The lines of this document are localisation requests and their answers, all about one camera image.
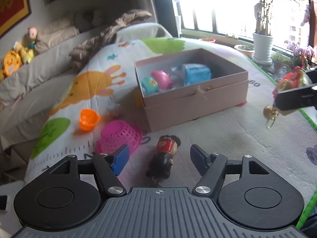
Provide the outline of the pink plastic basket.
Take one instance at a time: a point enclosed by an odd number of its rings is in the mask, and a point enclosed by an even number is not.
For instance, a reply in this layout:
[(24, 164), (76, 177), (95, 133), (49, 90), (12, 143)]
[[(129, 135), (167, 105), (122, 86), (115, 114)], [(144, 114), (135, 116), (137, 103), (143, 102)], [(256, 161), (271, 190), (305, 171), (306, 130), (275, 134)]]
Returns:
[(142, 132), (123, 120), (114, 120), (106, 124), (97, 141), (97, 151), (113, 154), (122, 145), (128, 145), (130, 154), (134, 153), (142, 140)]

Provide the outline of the red black figurine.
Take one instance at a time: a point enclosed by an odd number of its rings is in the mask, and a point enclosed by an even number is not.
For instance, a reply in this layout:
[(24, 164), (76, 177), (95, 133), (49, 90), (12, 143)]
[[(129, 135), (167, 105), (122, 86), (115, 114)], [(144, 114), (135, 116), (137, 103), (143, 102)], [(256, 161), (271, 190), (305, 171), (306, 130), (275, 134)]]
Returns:
[(181, 140), (175, 135), (164, 135), (158, 140), (156, 152), (148, 164), (146, 176), (159, 182), (161, 179), (168, 179), (171, 168), (174, 164), (174, 157), (178, 152)]

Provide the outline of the orange plastic toy cup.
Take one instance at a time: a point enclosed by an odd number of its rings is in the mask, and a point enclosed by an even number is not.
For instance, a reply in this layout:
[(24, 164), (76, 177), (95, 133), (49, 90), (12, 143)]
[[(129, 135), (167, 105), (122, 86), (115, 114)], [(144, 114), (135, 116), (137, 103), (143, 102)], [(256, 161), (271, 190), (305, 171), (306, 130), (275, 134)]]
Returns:
[(79, 116), (79, 128), (82, 131), (89, 132), (96, 127), (102, 118), (95, 110), (89, 108), (82, 109)]

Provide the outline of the yellow building brick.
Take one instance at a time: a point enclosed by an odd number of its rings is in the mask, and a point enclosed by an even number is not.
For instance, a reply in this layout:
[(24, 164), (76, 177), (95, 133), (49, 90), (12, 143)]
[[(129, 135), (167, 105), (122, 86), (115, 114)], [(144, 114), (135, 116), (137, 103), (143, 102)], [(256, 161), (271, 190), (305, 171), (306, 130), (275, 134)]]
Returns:
[(142, 95), (139, 92), (139, 90), (136, 90), (134, 95), (135, 95), (135, 104), (136, 104), (137, 108), (143, 108)]

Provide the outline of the teal toy cup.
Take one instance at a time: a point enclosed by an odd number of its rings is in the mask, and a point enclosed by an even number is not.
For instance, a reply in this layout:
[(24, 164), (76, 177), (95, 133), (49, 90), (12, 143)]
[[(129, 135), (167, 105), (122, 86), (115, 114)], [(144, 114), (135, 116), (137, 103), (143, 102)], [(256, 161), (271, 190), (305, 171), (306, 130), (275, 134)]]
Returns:
[(145, 94), (148, 96), (148, 95), (152, 95), (154, 93), (157, 93), (158, 92), (158, 88), (159, 88), (159, 85), (156, 81), (156, 79), (154, 79), (153, 77), (151, 76), (148, 76), (148, 77), (144, 77), (141, 81), (141, 86), (142, 88), (144, 89), (145, 91)]

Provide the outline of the pink pig toy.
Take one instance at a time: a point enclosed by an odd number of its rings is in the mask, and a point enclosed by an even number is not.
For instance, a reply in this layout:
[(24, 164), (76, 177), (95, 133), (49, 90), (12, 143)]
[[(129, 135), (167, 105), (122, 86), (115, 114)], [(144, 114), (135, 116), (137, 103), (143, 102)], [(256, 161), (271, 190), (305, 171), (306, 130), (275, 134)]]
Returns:
[(153, 71), (150, 76), (158, 83), (159, 90), (167, 90), (173, 87), (170, 75), (165, 73), (163, 70)]

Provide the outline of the cartoon animal play mat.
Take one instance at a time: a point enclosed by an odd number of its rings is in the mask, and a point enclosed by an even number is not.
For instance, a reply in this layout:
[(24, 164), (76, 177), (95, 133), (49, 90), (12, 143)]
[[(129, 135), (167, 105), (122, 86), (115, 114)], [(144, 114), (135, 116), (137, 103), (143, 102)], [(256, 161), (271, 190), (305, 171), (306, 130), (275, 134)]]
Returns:
[[(198, 48), (237, 63), (248, 72), (246, 105), (151, 131), (145, 113), (137, 107), (135, 62)], [(25, 182), (31, 182), (66, 155), (75, 154), (81, 160), (89, 159), (97, 150), (102, 127), (98, 125), (91, 132), (80, 132), (80, 110), (96, 110), (105, 116), (108, 123), (112, 120), (107, 113), (108, 107), (118, 104), (124, 120), (142, 132), (141, 144), (119, 175), (119, 180), (127, 189), (149, 184), (145, 171), (154, 144), (160, 136), (172, 134), (180, 138), (181, 147), (171, 169), (171, 177), (162, 183), (165, 187), (193, 187), (197, 182), (198, 171), (190, 161), (190, 147), (196, 144), (209, 153), (223, 154), (231, 160), (238, 160), (243, 155), (256, 157), (302, 194), (307, 209), (316, 205), (316, 112), (309, 108), (280, 115), (273, 127), (268, 129), (262, 111), (272, 104), (275, 84), (244, 55), (227, 46), (209, 45), (199, 40), (150, 38), (102, 48), (83, 68), (83, 73), (103, 73), (115, 65), (119, 66), (122, 85), (114, 86), (112, 95), (80, 98), (67, 106), (61, 102), (54, 105), (31, 154)]]

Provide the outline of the white star toy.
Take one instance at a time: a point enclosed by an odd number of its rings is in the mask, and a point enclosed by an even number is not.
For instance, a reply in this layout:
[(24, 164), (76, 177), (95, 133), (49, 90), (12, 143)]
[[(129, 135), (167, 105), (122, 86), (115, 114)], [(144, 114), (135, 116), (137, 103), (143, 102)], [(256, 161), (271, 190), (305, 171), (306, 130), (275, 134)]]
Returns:
[(117, 103), (110, 104), (106, 109), (107, 115), (113, 118), (118, 118), (121, 115), (121, 106)]

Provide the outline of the red plastic basin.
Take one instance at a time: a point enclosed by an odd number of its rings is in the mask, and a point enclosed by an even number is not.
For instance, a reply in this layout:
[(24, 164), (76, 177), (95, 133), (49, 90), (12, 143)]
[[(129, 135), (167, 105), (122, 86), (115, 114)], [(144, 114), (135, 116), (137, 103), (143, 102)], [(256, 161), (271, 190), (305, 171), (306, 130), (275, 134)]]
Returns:
[(210, 42), (210, 43), (216, 42), (216, 40), (214, 38), (200, 38), (199, 40), (205, 41), (205, 42)]

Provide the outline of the brown puffer jacket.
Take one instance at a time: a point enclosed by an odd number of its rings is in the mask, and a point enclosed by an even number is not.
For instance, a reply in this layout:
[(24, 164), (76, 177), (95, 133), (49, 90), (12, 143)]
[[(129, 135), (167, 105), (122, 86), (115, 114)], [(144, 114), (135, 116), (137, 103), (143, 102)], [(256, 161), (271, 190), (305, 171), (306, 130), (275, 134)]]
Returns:
[(75, 71), (80, 71), (100, 49), (115, 43), (118, 31), (135, 24), (144, 23), (151, 16), (150, 12), (141, 9), (125, 12), (99, 35), (77, 45), (69, 53), (71, 57), (70, 66)]

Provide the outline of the yellow duck plush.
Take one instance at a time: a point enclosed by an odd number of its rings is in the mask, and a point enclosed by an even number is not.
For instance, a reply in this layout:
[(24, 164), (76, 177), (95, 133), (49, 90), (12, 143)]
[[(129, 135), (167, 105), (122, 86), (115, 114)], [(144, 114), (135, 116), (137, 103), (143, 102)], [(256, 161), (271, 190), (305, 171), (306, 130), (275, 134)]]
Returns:
[(34, 58), (34, 50), (24, 47), (17, 41), (14, 43), (13, 49), (20, 55), (23, 64), (30, 63)]

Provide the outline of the yellow tiger plush toy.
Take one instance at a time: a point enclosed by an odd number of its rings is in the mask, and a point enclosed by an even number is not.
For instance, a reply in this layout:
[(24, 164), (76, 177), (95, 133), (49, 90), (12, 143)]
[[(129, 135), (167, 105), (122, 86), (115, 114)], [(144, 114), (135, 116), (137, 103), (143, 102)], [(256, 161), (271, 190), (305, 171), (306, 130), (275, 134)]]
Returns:
[(14, 51), (10, 50), (7, 52), (3, 59), (3, 74), (5, 77), (11, 76), (16, 72), (22, 65), (20, 55)]

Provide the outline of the grey plush toy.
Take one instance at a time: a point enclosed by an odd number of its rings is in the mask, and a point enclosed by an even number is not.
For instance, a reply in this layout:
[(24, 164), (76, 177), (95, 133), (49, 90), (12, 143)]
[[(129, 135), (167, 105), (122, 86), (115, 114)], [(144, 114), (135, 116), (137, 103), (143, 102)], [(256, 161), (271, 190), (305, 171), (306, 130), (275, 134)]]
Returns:
[(105, 23), (106, 14), (101, 9), (79, 11), (74, 14), (74, 26), (80, 33), (103, 26)]

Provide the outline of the dark curtain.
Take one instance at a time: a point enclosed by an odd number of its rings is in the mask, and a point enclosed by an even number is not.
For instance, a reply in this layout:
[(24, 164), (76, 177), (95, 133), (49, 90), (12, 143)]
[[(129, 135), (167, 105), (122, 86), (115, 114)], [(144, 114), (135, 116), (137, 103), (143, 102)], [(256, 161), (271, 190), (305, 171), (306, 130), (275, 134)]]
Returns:
[(154, 0), (158, 23), (173, 37), (179, 37), (172, 0)]

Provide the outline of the middle red framed picture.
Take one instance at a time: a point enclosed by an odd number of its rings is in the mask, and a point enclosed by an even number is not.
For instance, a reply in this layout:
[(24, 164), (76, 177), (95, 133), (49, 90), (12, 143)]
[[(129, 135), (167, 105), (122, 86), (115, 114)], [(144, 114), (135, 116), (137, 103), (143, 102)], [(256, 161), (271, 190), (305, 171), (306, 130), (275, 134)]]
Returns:
[(0, 6), (1, 37), (32, 13), (30, 0), (1, 0)]

